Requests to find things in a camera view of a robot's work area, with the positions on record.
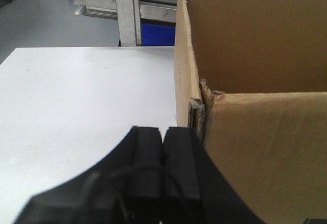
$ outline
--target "blue bin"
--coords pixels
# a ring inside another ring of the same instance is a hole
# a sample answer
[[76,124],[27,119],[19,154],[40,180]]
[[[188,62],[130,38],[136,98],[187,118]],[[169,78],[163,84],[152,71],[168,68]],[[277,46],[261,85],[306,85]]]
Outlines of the blue bin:
[[144,46],[174,45],[175,28],[142,24],[142,42]]

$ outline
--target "white tabletop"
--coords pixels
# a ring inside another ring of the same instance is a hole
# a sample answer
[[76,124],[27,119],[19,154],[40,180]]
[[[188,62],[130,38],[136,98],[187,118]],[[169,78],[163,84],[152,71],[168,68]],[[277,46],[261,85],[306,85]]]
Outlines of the white tabletop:
[[176,126],[173,47],[16,49],[0,65],[0,223],[133,125]]

